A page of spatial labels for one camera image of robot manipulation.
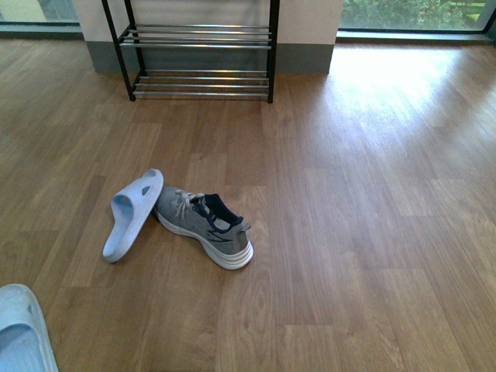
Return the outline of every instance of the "glass window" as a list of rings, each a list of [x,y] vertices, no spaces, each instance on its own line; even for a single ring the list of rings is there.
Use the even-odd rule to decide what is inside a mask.
[[[344,0],[341,29],[481,31],[496,0]]]
[[[0,0],[0,22],[78,22],[71,0]]]

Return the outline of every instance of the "slide sandal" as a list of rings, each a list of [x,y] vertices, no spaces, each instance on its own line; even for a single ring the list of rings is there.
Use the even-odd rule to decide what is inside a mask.
[[[22,284],[0,288],[0,371],[58,371],[40,304]]]
[[[162,192],[164,176],[149,169],[138,180],[114,195],[110,205],[115,225],[103,248],[108,262],[120,260],[131,248]]]

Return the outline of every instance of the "greenery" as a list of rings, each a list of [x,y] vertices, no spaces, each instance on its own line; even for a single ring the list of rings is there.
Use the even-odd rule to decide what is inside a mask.
[[[341,27],[361,29],[463,29],[465,18],[447,0],[344,0]]]

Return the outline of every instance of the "white shoelace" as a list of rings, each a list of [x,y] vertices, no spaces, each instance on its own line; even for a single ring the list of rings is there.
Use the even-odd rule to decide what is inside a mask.
[[[205,194],[193,194],[182,190],[177,190],[176,194],[181,197],[181,203],[179,204],[179,209],[177,210],[176,215],[181,213],[182,219],[184,218],[184,211],[186,210],[186,207],[191,208],[191,200],[205,196]]]

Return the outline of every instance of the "gray sneaker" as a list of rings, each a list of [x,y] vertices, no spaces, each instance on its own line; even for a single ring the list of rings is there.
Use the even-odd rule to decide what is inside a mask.
[[[227,270],[239,269],[253,257],[250,224],[228,210],[217,194],[164,187],[155,212],[168,230],[199,240],[208,256]]]

